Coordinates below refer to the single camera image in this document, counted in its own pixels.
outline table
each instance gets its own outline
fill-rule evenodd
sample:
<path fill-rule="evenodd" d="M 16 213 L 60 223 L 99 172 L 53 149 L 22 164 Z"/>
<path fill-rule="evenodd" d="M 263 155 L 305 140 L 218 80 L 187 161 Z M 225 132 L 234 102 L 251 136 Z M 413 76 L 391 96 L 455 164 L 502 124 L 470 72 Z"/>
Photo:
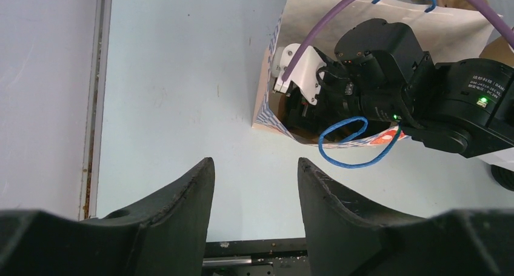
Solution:
<path fill-rule="evenodd" d="M 401 141 L 379 164 L 345 170 L 317 148 L 250 127 L 262 54 L 285 0 L 112 0 L 96 216 L 213 157 L 208 241 L 304 236 L 299 157 L 385 206 L 429 217 L 513 207 L 479 160 Z M 381 149 L 329 151 L 348 163 Z"/>

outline white table surface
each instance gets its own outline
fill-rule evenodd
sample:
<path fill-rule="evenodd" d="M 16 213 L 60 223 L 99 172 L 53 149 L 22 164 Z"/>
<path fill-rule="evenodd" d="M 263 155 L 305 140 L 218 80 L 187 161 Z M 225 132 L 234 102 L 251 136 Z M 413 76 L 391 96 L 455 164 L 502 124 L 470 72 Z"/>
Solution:
<path fill-rule="evenodd" d="M 459 207 L 513 207 L 487 166 L 414 141 L 379 164 L 330 165 L 315 147 L 250 127 L 262 54 L 285 0 L 113 0 L 98 217 L 213 157 L 208 241 L 304 236 L 296 183 L 307 157 L 388 207 L 429 217 Z M 348 163 L 380 148 L 333 150 Z"/>

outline white bracket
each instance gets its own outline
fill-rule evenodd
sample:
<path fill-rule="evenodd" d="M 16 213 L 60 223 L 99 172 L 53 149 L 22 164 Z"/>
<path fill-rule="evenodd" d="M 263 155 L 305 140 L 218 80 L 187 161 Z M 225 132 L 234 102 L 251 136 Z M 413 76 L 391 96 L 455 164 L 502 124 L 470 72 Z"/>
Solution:
<path fill-rule="evenodd" d="M 316 105 L 318 100 L 316 95 L 319 94 L 321 86 L 318 85 L 316 79 L 316 72 L 319 68 L 326 66 L 327 64 L 321 59 L 318 52 L 309 46 L 305 53 L 301 56 L 295 69 L 289 76 L 289 79 L 282 81 L 282 75 L 284 74 L 287 66 L 291 62 L 291 59 L 295 55 L 300 44 L 290 44 L 282 49 L 277 49 L 275 58 L 273 59 L 272 72 L 274 76 L 278 73 L 277 80 L 274 86 L 274 90 L 281 93 L 286 93 L 291 83 L 294 83 L 300 88 L 302 95 L 312 105 Z"/>

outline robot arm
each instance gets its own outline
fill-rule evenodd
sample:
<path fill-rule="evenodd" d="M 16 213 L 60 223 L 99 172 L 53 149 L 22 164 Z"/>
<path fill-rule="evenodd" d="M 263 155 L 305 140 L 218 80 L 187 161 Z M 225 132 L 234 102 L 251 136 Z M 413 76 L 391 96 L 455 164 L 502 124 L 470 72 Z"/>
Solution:
<path fill-rule="evenodd" d="M 297 48 L 284 49 L 274 67 L 275 90 L 289 97 L 288 128 L 320 134 L 364 116 L 378 127 L 401 123 L 413 140 L 466 158 L 514 147 L 514 69 L 507 65 L 488 59 L 434 64 L 408 25 L 371 19 L 341 38 L 335 61 L 310 47 L 298 72 L 282 81 Z M 345 136 L 340 131 L 328 139 Z"/>

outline paper bag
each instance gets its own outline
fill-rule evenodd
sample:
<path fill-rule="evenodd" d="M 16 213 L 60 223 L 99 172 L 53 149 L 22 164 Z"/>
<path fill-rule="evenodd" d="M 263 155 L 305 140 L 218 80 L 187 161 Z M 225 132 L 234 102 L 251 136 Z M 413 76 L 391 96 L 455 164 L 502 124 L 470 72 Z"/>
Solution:
<path fill-rule="evenodd" d="M 480 58 L 492 59 L 514 67 L 514 49 L 512 49 L 507 40 L 502 36 L 488 44 L 480 54 Z"/>
<path fill-rule="evenodd" d="M 273 93 L 275 79 L 270 77 L 273 54 L 277 47 L 301 43 L 312 27 L 341 0 L 287 0 L 282 16 L 275 27 L 272 40 L 265 50 L 256 98 L 252 127 L 288 136 L 302 144 L 314 144 L 312 138 L 289 132 L 278 119 L 281 93 Z M 339 39 L 356 25 L 383 18 L 389 23 L 403 22 L 411 26 L 423 50 L 430 51 L 434 62 L 456 62 L 477 58 L 486 46 L 493 30 L 478 12 L 438 7 L 425 13 L 426 5 L 396 0 L 357 0 L 344 9 L 316 37 L 313 46 L 333 56 Z M 388 144 L 397 131 L 391 126 L 376 135 L 349 143 L 328 143 L 326 148 L 346 148 Z"/>

